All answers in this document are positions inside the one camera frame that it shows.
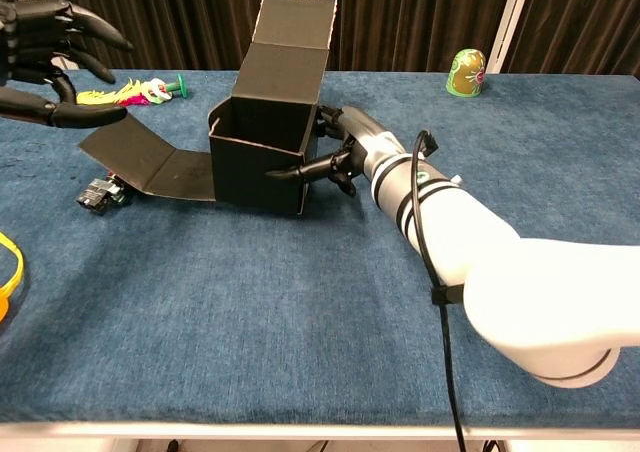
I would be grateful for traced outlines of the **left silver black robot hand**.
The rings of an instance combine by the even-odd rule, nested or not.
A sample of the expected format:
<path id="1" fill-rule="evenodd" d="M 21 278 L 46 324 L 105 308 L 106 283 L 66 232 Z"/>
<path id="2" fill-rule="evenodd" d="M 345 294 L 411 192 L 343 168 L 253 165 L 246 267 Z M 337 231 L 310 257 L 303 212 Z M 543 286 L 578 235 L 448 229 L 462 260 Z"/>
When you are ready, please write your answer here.
<path id="1" fill-rule="evenodd" d="M 88 129 L 123 120 L 117 104 L 80 105 L 71 79 L 53 64 L 65 58 L 112 84 L 108 67 L 74 43 L 88 36 L 129 52 L 133 45 L 107 20 L 68 0 L 1 1 L 1 116 L 56 128 Z"/>

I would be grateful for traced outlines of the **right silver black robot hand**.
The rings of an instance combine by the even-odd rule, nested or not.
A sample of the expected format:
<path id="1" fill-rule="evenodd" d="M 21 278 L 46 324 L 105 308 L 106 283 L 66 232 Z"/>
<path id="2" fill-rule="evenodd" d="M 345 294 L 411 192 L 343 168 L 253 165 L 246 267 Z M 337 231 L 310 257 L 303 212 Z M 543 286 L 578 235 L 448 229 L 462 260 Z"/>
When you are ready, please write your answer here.
<path id="1" fill-rule="evenodd" d="M 267 171 L 267 177 L 300 183 L 327 178 L 354 197 L 354 177 L 364 174 L 371 179 L 380 161 L 406 152 L 393 133 L 359 108 L 321 105 L 316 116 L 320 121 L 317 135 L 339 140 L 339 149 L 300 166 Z"/>

